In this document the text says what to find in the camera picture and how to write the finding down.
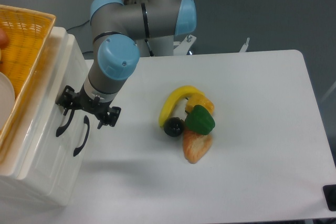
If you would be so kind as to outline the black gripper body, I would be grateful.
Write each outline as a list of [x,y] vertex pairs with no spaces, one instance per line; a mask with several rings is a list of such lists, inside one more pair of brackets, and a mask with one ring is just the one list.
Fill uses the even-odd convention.
[[103,118],[110,113],[111,102],[101,102],[99,97],[90,98],[84,89],[81,89],[75,95],[75,107],[90,114],[96,118]]

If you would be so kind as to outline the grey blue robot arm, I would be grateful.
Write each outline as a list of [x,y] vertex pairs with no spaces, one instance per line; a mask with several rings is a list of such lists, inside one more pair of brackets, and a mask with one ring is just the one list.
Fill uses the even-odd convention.
[[82,110],[93,114],[100,126],[114,126],[121,110],[111,102],[140,59],[136,41],[189,34],[196,24],[193,0],[94,0],[94,62],[80,91],[65,86],[56,104],[70,118]]

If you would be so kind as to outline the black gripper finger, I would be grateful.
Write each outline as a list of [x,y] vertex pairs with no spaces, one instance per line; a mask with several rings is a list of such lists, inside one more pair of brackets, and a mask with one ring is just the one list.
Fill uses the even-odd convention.
[[97,129],[101,129],[102,126],[115,127],[119,116],[121,113],[121,108],[118,106],[108,107],[103,112],[99,113],[97,119],[99,120]]
[[69,110],[80,109],[79,93],[76,93],[74,88],[66,85],[62,93],[57,97],[56,102],[58,106],[63,107],[63,115],[67,115]]

